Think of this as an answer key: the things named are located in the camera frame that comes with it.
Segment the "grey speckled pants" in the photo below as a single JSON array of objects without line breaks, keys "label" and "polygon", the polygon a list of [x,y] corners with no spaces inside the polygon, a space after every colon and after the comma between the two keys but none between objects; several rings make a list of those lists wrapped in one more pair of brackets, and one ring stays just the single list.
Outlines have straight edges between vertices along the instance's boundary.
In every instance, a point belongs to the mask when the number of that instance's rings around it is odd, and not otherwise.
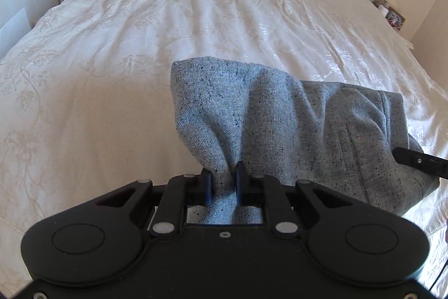
[{"label": "grey speckled pants", "polygon": [[214,177],[216,196],[189,211],[191,223],[262,220],[259,209],[237,204],[239,162],[252,175],[311,180],[397,215],[439,187],[438,177],[394,160],[397,147],[420,150],[398,93],[218,58],[175,62],[170,87],[178,134]]}]

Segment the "cream embroidered bedspread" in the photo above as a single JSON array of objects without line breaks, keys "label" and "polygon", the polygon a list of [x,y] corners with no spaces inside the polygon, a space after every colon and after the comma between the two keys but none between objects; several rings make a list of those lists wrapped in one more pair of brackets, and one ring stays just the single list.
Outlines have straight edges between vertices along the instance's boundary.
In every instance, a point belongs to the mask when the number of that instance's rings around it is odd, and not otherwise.
[{"label": "cream embroidered bedspread", "polygon": [[[135,180],[203,166],[175,123],[172,65],[260,64],[298,80],[398,93],[420,150],[447,156],[447,94],[368,0],[65,0],[1,60],[1,293],[30,277],[38,221]],[[447,185],[403,214],[447,256]]]}]

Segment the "white right nightstand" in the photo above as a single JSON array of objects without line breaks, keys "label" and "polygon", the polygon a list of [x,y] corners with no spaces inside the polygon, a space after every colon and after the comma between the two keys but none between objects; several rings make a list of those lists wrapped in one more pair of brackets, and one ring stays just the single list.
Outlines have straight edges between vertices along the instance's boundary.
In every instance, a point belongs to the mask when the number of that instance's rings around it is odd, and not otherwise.
[{"label": "white right nightstand", "polygon": [[[385,4],[382,0],[368,0],[368,1],[370,1],[370,3],[372,3],[373,4],[373,6],[376,8],[376,9],[378,9],[378,11],[379,12],[381,12],[381,14],[384,16],[384,18],[385,18],[385,16],[386,16],[386,14],[387,14],[387,9],[388,9],[388,7],[391,7],[389,4]],[[400,36],[400,38],[402,39],[402,41],[406,44],[406,46],[410,49],[410,50],[413,50],[415,47],[414,47],[414,45],[409,41],[409,40],[407,40],[407,38],[405,38],[403,35],[402,35],[402,29],[401,30],[395,30],[394,29],[394,31]]]}]

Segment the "right photo frame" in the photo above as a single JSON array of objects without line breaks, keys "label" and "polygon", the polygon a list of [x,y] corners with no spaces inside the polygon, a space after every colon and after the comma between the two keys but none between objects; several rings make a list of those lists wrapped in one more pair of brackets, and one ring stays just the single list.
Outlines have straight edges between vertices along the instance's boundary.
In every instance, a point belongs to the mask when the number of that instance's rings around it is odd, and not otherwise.
[{"label": "right photo frame", "polygon": [[399,14],[393,7],[388,7],[385,18],[389,25],[395,30],[401,30],[405,22],[404,16]]}]

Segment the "white panel against wall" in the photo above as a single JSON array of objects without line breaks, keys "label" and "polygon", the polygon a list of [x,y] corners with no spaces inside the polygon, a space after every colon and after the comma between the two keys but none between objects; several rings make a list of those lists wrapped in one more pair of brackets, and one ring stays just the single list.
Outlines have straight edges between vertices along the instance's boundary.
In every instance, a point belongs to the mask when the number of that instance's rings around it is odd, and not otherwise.
[{"label": "white panel against wall", "polygon": [[0,56],[4,58],[7,53],[30,32],[30,22],[25,8],[20,9],[0,32]]}]

